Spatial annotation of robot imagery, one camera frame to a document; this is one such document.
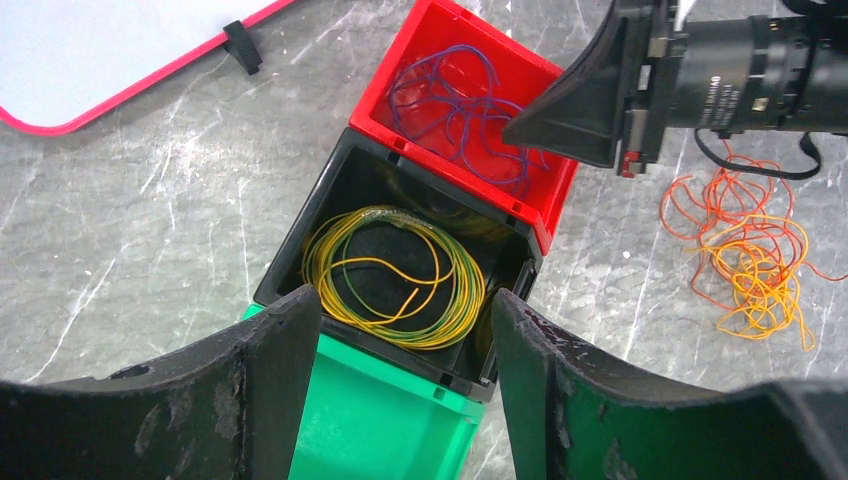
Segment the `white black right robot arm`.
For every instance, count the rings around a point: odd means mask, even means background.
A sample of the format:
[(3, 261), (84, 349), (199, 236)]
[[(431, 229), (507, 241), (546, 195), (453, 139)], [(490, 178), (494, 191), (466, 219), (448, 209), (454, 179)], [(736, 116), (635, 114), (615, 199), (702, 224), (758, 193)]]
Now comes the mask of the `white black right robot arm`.
[(623, 177), (658, 160), (667, 128), (728, 139), (793, 131), (812, 169), (815, 132), (847, 132), (847, 5), (790, 1), (789, 15), (688, 23), (679, 1), (615, 1), (590, 44), (504, 128), (506, 144)]

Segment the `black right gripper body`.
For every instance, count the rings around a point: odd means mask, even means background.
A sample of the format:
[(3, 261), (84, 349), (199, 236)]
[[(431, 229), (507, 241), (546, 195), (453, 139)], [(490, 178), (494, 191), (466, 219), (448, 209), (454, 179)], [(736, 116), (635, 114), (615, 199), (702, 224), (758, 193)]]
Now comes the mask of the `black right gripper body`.
[(686, 51), (686, 34), (676, 27), (683, 11), (678, 1), (648, 1), (650, 12), (640, 16), (634, 39), (626, 40), (633, 53), (625, 97), (617, 174), (633, 178), (658, 161), (670, 121), (673, 94)]

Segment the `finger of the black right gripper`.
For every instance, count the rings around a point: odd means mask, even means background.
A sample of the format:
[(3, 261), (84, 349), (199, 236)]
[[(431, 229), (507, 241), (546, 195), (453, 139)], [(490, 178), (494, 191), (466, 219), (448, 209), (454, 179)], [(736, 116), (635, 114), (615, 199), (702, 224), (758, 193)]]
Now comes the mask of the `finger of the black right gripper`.
[(502, 133), (508, 145), (544, 150), (610, 169), (626, 19), (614, 1), (589, 45)]

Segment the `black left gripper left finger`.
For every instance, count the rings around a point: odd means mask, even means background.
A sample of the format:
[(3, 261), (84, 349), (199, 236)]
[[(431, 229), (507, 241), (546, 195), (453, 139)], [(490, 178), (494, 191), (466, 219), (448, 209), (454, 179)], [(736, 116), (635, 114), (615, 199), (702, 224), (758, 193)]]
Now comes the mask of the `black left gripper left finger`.
[(302, 286), (106, 378), (1, 385), (5, 479), (285, 479), (321, 307)]

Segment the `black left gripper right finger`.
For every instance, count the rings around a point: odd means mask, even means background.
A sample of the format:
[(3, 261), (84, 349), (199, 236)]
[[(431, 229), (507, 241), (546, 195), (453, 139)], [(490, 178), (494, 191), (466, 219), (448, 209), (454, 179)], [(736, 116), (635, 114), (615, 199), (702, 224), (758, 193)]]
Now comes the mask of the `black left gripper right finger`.
[(520, 479), (843, 479), (847, 384), (779, 380), (729, 393), (625, 362), (513, 293), (492, 306)]

